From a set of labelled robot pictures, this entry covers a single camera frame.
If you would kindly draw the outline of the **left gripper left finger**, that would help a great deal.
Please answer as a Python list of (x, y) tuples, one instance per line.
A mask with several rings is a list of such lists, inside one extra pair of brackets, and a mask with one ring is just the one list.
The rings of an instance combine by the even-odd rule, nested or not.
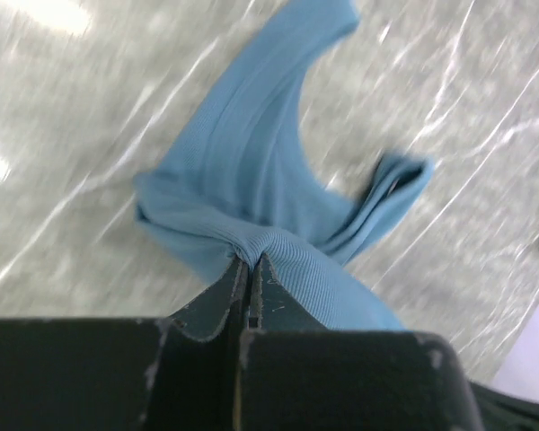
[(248, 268), (168, 317), (0, 319), (0, 430), (229, 430)]

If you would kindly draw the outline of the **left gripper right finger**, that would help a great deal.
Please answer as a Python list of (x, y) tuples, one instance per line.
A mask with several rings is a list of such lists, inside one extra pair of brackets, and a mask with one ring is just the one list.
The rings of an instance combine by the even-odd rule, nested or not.
[(460, 362), (438, 335), (325, 330), (255, 270), (240, 343), (243, 430), (481, 430)]

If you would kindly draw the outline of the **teal tank top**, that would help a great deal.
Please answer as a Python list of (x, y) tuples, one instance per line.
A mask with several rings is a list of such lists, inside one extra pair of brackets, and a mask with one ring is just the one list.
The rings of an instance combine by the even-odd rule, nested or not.
[(291, 1), (217, 80), (157, 167), (136, 176), (136, 219), (206, 283), (269, 258), (278, 282), (334, 330), (399, 330), (345, 267), (401, 222), (433, 172), (385, 154), (351, 200), (313, 175), (298, 135), (305, 75), (353, 32), (350, 1)]

